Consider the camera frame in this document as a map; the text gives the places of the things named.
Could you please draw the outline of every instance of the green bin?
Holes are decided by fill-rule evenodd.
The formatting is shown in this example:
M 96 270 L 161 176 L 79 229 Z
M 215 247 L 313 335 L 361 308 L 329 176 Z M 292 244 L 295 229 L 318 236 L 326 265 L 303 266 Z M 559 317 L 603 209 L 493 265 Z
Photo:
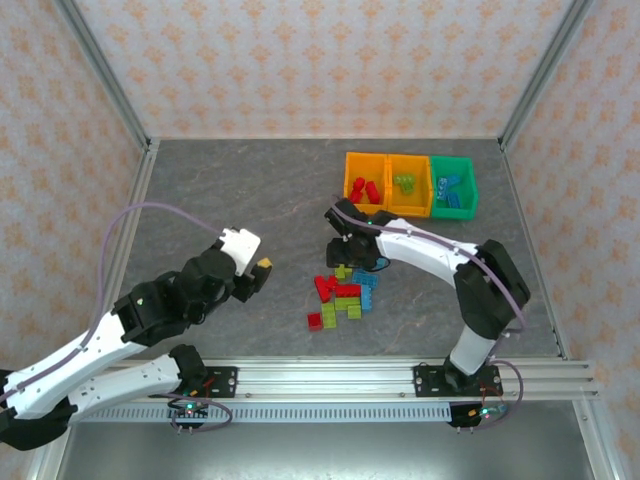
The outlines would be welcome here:
M 436 157 L 430 156 L 431 180 L 433 181 L 433 206 L 431 217 L 452 218 L 455 220 L 471 220 L 478 207 L 478 187 L 473 175 L 473 163 L 467 157 Z M 448 189 L 458 194 L 461 208 L 449 208 L 446 200 L 438 200 L 438 178 L 458 175 L 460 183 Z

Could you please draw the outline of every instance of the green lego brick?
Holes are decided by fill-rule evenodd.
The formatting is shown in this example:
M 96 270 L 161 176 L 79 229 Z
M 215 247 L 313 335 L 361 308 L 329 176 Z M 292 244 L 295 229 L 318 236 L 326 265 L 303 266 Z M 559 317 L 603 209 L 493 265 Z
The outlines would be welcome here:
M 324 328 L 336 328 L 338 326 L 338 322 L 336 320 L 335 315 L 331 318 L 322 318 L 322 325 L 324 326 Z
M 411 195 L 413 193 L 413 185 L 410 183 L 402 183 L 400 187 L 402 188 L 402 193 L 405 195 Z
M 344 280 L 347 278 L 347 272 L 344 271 L 344 265 L 338 265 L 335 269 L 335 274 L 338 280 Z
M 410 173 L 406 175 L 394 175 L 393 176 L 393 184 L 394 185 L 402 185 L 409 184 L 413 186 L 416 183 L 416 176 Z
M 333 303 L 322 304 L 322 324 L 324 328 L 336 328 L 336 308 Z
M 338 265 L 335 269 L 335 275 L 338 280 L 346 280 L 347 275 L 351 275 L 352 272 L 352 268 L 347 268 L 344 265 Z
M 360 305 L 349 305 L 347 307 L 347 318 L 351 320 L 362 318 L 362 309 L 360 308 Z
M 349 307 L 350 305 L 360 306 L 360 298 L 359 297 L 336 298 L 336 311 L 344 312 L 347 310 L 347 307 Z

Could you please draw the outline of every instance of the wire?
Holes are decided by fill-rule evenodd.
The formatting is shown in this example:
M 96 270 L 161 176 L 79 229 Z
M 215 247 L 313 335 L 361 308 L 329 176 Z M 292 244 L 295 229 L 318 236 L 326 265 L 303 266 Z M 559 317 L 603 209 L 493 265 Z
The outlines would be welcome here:
M 336 214 L 340 218 L 342 218 L 343 220 L 346 220 L 349 223 L 352 223 L 353 225 L 357 225 L 359 227 L 363 227 L 363 228 L 367 228 L 367 229 L 371 229 L 371 230 L 378 230 L 380 232 L 400 233 L 400 234 L 403 234 L 403 235 L 410 234 L 412 236 L 416 236 L 416 237 L 419 237 L 419 238 L 424 238 L 425 240 L 429 240 L 429 241 L 431 241 L 433 243 L 436 243 L 436 244 L 438 244 L 438 245 L 440 245 L 442 247 L 446 247 L 449 250 L 451 250 L 451 251 L 453 251 L 455 253 L 459 253 L 463 257 L 466 257 L 467 259 L 471 260 L 484 273 L 487 274 L 487 276 L 493 281 L 493 283 L 495 283 L 495 285 L 498 287 L 498 290 L 500 290 L 502 295 L 504 295 L 504 298 L 507 300 L 507 303 L 509 303 L 509 306 L 511 307 L 511 309 L 515 313 L 516 317 L 518 317 L 518 320 L 520 321 L 520 328 L 506 329 L 505 332 L 503 332 L 503 333 L 521 333 L 527 327 L 527 321 L 524 318 L 524 314 L 522 313 L 522 310 L 520 309 L 520 307 L 518 307 L 518 304 L 515 301 L 515 299 L 513 298 L 513 296 L 511 295 L 511 293 L 509 293 L 509 290 L 507 289 L 507 287 L 505 287 L 505 285 L 502 283 L 500 278 L 498 278 L 498 276 L 493 272 L 493 270 L 491 270 L 487 265 L 484 264 L 484 262 L 482 262 L 475 255 L 467 252 L 463 248 L 457 247 L 454 243 L 448 241 L 445 238 L 442 238 L 442 237 L 440 237 L 438 235 L 435 235 L 433 233 L 426 232 L 424 230 L 415 229 L 415 230 L 411 230 L 410 232 L 407 232 L 407 230 L 404 229 L 404 228 L 387 227 L 387 226 L 374 225 L 374 224 L 369 224 L 369 223 L 366 223 L 366 222 L 361 222 L 360 220 L 356 220 L 355 218 L 351 218 L 346 213 L 344 213 L 342 210 L 340 210 L 337 207 L 335 202 L 331 204 L 331 209 L 334 212 L 336 212 Z M 498 339 L 498 342 L 496 342 L 496 345 L 494 345 L 494 348 L 491 350 L 491 352 L 489 354 L 489 357 L 496 350 L 496 346 L 499 343 L 500 343 L 500 339 Z
M 202 388 L 204 388 L 204 396 L 205 398 L 209 398 L 209 387 L 216 380 L 216 377 L 211 377 L 209 380 L 202 384 Z
M 224 422 L 216 423 L 214 425 L 209 425 L 207 427 L 199 427 L 199 428 L 196 428 L 196 429 L 190 429 L 191 433 L 204 433 L 204 432 L 211 432 L 213 430 L 220 430 L 221 428 L 224 428 L 224 427 L 228 426 L 231 423 L 231 421 L 233 420 L 233 412 L 231 411 L 231 409 L 229 407 L 227 407 L 226 405 L 223 405 L 221 403 L 214 402 L 210 398 L 186 397 L 184 395 L 178 395 L 177 393 L 166 393 L 166 394 L 164 394 L 162 396 L 166 397 L 166 398 L 173 398 L 173 399 L 176 399 L 176 400 L 189 400 L 189 401 L 193 401 L 193 402 L 204 403 L 206 405 L 211 405 L 212 407 L 219 408 L 220 410 L 222 410 L 223 412 L 225 412 L 227 414 L 227 419 Z M 183 407 L 182 409 L 176 410 L 175 412 L 173 412 L 173 415 L 171 415 L 171 426 L 178 433 L 180 433 L 180 431 L 182 430 L 182 427 L 180 427 L 180 425 L 178 425 L 178 422 L 176 421 L 176 417 L 178 415 L 180 415 L 181 413 L 184 413 L 186 410 L 187 409 Z
M 489 363 L 489 365 L 505 365 L 509 367 L 511 370 L 513 370 L 513 372 L 516 374 L 516 377 L 518 378 L 518 388 L 519 388 L 518 398 L 516 399 L 515 403 L 511 408 L 507 409 L 507 411 L 502 416 L 500 416 L 498 419 L 494 420 L 493 422 L 488 423 L 486 425 L 479 425 L 473 428 L 461 428 L 460 430 L 476 432 L 478 430 L 487 430 L 489 428 L 496 427 L 500 425 L 502 422 L 504 422 L 507 418 L 511 417 L 518 410 L 518 408 L 520 408 L 520 404 L 522 403 L 522 397 L 524 396 L 524 380 L 522 379 L 520 370 L 518 370 L 513 363 L 508 362 L 506 360 L 493 360 L 492 362 Z
M 37 382 L 38 380 L 43 379 L 47 375 L 52 374 L 53 372 L 55 372 L 59 368 L 63 367 L 67 363 L 69 363 L 81 351 L 83 351 L 84 348 L 87 346 L 87 344 L 91 341 L 91 339 L 95 335 L 96 331 L 98 330 L 98 327 L 100 326 L 100 321 L 102 320 L 102 316 L 104 315 L 104 295 L 105 295 L 104 264 L 105 264 L 105 260 L 106 260 L 106 256 L 107 256 L 107 245 L 109 243 L 109 239 L 111 238 L 111 235 L 113 234 L 113 230 L 115 229 L 115 227 L 118 224 L 118 222 L 120 221 L 120 219 L 122 217 L 124 217 L 125 215 L 127 215 L 129 212 L 132 212 L 133 210 L 138 210 L 140 208 L 158 208 L 160 210 L 166 210 L 166 211 L 174 213 L 174 214 L 176 214 L 176 215 L 178 215 L 180 217 L 183 217 L 183 218 L 189 220 L 192 223 L 195 223 L 196 225 L 204 228 L 205 230 L 208 230 L 209 232 L 212 232 L 212 233 L 214 233 L 214 234 L 216 234 L 218 236 L 220 234 L 220 232 L 218 230 L 216 230 L 215 228 L 207 225 L 202 220 L 200 220 L 200 219 L 194 217 L 193 215 L 190 215 L 187 212 L 185 212 L 185 211 L 183 211 L 183 210 L 181 210 L 181 209 L 179 209 L 177 207 L 174 207 L 172 205 L 167 205 L 167 204 L 158 203 L 158 202 L 142 202 L 142 203 L 136 203 L 136 204 L 130 205 L 130 206 L 126 207 L 125 209 L 123 209 L 119 214 L 117 214 L 113 218 L 113 220 L 111 220 L 111 223 L 107 227 L 105 235 L 104 235 L 104 237 L 102 239 L 102 247 L 100 249 L 100 260 L 98 261 L 98 291 L 97 291 L 97 294 L 96 294 L 96 304 L 97 304 L 96 305 L 96 315 L 93 318 L 93 320 L 91 322 L 91 325 L 89 326 L 89 330 L 87 330 L 87 333 L 85 334 L 83 339 L 80 341 L 78 346 L 76 348 L 74 348 L 64 358 L 62 358 L 58 362 L 54 363 L 53 365 L 45 368 L 42 372 L 39 372 L 39 373 L 33 375 L 32 377 L 29 377 L 28 379 L 17 383 L 15 387 L 9 389 L 8 391 L 6 391 L 2 395 L 0 395 L 0 404 L 5 402 L 12 395 L 15 395 L 16 393 L 18 393 L 19 391 L 21 391 L 24 388 L 28 387 L 29 385 Z

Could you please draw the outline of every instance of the plastic bin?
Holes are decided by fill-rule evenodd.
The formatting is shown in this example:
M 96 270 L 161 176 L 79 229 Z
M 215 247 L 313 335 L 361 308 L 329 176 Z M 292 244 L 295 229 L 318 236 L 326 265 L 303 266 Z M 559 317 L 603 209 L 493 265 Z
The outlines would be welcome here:
M 429 157 L 419 155 L 389 155 L 389 207 L 402 217 L 428 217 L 433 204 L 433 179 Z M 413 193 L 405 194 L 400 185 L 393 184 L 395 175 L 414 175 Z
M 358 177 L 362 177 L 367 182 L 375 182 L 380 193 L 380 204 L 372 205 L 363 190 L 361 203 L 356 207 L 367 215 L 373 215 L 378 210 L 388 210 L 389 189 L 387 185 L 388 177 L 388 155 L 385 153 L 347 153 L 347 162 L 344 171 L 344 196 L 349 198 L 353 189 L 353 182 Z
M 431 216 L 434 218 L 453 218 L 471 220 L 478 207 L 478 187 L 473 174 L 473 163 L 467 157 L 429 157 L 431 160 L 431 182 L 437 189 L 438 178 L 458 175 L 460 183 L 449 188 L 449 192 L 458 194 L 461 208 L 449 208 L 447 200 L 438 200 L 434 191 Z

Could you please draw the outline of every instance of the pile of lego bricks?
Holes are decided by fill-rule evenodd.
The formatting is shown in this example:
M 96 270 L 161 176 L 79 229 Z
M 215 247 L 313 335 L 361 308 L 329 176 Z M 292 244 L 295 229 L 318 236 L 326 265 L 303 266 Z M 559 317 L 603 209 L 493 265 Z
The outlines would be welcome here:
M 307 315 L 309 330 L 317 332 L 323 328 L 337 327 L 337 312 L 346 311 L 347 318 L 357 320 L 363 313 L 372 310 L 371 296 L 378 286 L 378 276 L 363 270 L 340 265 L 334 275 L 314 278 L 316 290 L 322 301 L 321 312 Z

